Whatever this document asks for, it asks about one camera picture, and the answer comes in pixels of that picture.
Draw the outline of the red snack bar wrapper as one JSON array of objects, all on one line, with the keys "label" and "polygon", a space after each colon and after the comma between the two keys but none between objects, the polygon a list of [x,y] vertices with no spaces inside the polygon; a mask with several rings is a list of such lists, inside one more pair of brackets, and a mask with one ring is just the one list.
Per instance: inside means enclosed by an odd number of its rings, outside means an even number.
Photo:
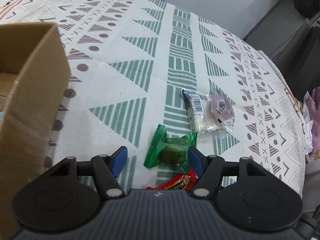
[{"label": "red snack bar wrapper", "polygon": [[188,173],[178,173],[169,181],[166,181],[156,187],[147,187],[146,190],[187,190],[190,192],[196,185],[197,181],[198,176],[194,170],[190,168]]}]

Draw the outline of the dark green snack packet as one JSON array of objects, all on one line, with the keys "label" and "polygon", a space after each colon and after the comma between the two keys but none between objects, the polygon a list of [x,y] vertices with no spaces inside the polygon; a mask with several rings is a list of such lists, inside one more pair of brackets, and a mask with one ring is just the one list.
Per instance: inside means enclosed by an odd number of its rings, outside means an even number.
[{"label": "dark green snack packet", "polygon": [[164,125],[158,125],[153,135],[149,150],[144,160],[146,168],[153,168],[159,164],[178,165],[182,174],[190,170],[188,163],[188,149],[196,146],[197,133],[190,132],[182,137],[168,137]]}]

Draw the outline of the white rice cracker packet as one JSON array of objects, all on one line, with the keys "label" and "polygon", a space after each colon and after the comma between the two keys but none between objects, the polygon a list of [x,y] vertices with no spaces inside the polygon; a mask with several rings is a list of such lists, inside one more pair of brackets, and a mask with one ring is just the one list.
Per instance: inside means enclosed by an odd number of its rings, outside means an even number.
[{"label": "white rice cracker packet", "polygon": [[206,95],[183,89],[182,98],[187,109],[189,124],[194,132],[203,134],[222,129],[220,122],[211,112],[210,100]]}]

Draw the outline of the purple clear snack packet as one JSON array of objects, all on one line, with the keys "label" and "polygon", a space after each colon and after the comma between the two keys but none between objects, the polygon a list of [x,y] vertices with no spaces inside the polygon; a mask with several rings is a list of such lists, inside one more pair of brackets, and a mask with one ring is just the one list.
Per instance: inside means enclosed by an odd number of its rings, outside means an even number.
[{"label": "purple clear snack packet", "polygon": [[213,116],[225,131],[233,133],[235,114],[227,95],[211,83],[208,99],[210,100],[210,111]]}]

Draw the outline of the patterned bed cover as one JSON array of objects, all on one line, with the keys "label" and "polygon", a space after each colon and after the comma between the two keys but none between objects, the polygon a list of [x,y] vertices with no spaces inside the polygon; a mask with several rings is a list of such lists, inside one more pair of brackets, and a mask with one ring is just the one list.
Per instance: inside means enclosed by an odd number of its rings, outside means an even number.
[{"label": "patterned bed cover", "polygon": [[199,136],[198,149],[227,161],[249,157],[297,193],[305,173],[304,122],[272,61],[226,29],[160,0],[9,0],[1,24],[54,22],[71,69],[46,160],[89,160],[124,145],[125,190],[154,187],[177,166],[144,167],[154,132],[191,131],[182,90],[223,91],[235,123]]}]

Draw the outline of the brown cardboard box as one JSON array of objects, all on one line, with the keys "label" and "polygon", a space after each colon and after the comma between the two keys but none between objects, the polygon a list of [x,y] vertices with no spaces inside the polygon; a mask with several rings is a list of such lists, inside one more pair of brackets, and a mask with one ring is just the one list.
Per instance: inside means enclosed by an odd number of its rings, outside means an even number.
[{"label": "brown cardboard box", "polygon": [[55,23],[1,25],[1,239],[20,230],[11,202],[44,171],[70,75]]}]

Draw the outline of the pink cloth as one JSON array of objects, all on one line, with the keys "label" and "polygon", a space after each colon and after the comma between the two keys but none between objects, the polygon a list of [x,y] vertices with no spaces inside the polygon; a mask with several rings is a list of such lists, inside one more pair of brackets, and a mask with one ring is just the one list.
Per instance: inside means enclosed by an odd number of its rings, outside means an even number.
[{"label": "pink cloth", "polygon": [[308,152],[314,159],[319,159],[319,87],[306,92],[303,115],[306,124]]}]

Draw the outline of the black chair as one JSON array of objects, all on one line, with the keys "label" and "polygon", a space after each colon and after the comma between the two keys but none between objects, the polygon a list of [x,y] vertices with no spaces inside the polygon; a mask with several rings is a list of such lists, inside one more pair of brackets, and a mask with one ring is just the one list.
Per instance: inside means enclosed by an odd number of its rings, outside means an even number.
[{"label": "black chair", "polygon": [[305,20],[273,62],[293,96],[303,101],[307,92],[319,86],[319,27]]}]

